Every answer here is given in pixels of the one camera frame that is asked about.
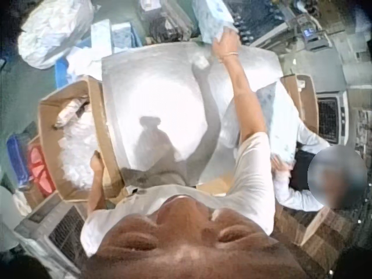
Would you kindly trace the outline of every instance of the white shirt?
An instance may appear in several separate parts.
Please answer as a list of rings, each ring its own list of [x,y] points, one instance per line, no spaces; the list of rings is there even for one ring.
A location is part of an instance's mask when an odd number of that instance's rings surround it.
[[[211,196],[180,185],[156,186],[139,192],[118,203],[113,210],[96,210],[88,216],[80,237],[88,256],[97,252],[103,237],[124,216],[151,214],[175,195],[189,195],[213,209],[233,209],[270,235],[274,228],[275,198],[267,134],[256,133],[240,146],[234,184],[226,196]]]
[[[301,147],[302,150],[313,154],[330,146],[325,139],[311,132],[300,118],[298,119],[297,141],[304,144]],[[288,171],[276,172],[274,175],[273,184],[278,203],[303,211],[318,211],[324,206],[316,200],[309,190],[296,191],[289,187],[289,177]]]

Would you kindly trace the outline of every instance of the vent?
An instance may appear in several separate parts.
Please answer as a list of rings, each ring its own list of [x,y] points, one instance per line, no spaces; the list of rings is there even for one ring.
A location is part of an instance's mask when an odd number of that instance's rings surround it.
[[[338,143],[337,98],[318,98],[319,136],[331,144]]]
[[[51,242],[79,269],[87,260],[80,243],[84,220],[73,206],[49,235]]]

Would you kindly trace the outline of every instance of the blue container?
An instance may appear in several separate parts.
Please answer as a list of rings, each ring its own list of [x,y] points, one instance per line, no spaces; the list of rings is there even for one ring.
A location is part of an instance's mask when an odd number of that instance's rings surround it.
[[[131,27],[132,31],[132,48],[139,48],[142,46],[142,42],[137,35],[137,32]],[[91,37],[88,37],[76,45],[78,48],[84,47],[92,47]],[[55,63],[54,71],[55,71],[55,80],[56,80],[56,89],[60,89],[69,84],[67,80],[67,68],[69,67],[69,63],[67,62],[65,57],[62,57],[57,60]]]
[[[13,134],[6,141],[10,164],[16,173],[19,186],[28,184],[30,172],[27,167],[27,144],[29,137],[24,134]]]

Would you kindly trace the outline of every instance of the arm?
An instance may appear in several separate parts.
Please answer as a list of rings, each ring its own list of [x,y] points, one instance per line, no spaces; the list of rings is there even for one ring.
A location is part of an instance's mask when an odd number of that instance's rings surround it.
[[[280,160],[279,157],[274,157],[271,160],[271,165],[274,171],[273,184],[275,198],[283,206],[295,210],[303,211],[318,211],[323,205],[318,202],[312,193],[308,190],[296,191],[289,187],[289,178],[291,168]]]
[[[224,203],[270,235],[274,228],[275,198],[269,138],[261,106],[236,55],[238,44],[238,35],[229,29],[224,30],[220,42],[213,42],[213,51],[225,65],[231,79],[241,132],[234,185]]]
[[[256,94],[251,90],[238,56],[239,37],[235,31],[226,28],[220,42],[214,40],[213,51],[223,62],[231,79],[234,102],[244,142],[254,133],[266,132],[266,126]]]
[[[317,154],[319,151],[330,146],[328,141],[310,131],[300,118],[298,119],[297,141],[303,144],[301,150],[313,154]]]
[[[88,216],[95,210],[106,209],[105,194],[103,193],[103,170],[105,168],[100,154],[95,151],[91,159],[93,169],[93,184],[88,197]]]

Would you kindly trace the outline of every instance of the sleeve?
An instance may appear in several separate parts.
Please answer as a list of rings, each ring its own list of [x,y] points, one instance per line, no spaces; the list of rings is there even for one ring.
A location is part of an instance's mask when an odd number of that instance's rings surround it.
[[[95,254],[106,233],[118,222],[115,210],[96,210],[86,219],[80,242],[88,257]]]
[[[289,187],[289,172],[277,172],[273,184],[275,197],[283,206],[307,212],[319,211],[323,207],[310,191],[296,191]]]
[[[274,228],[275,198],[271,177],[270,145],[266,133],[256,133],[238,150],[234,184],[227,193],[231,208],[270,235]]]
[[[300,118],[298,119],[297,141],[303,144],[302,150],[313,154],[330,146],[324,138],[311,132]]]

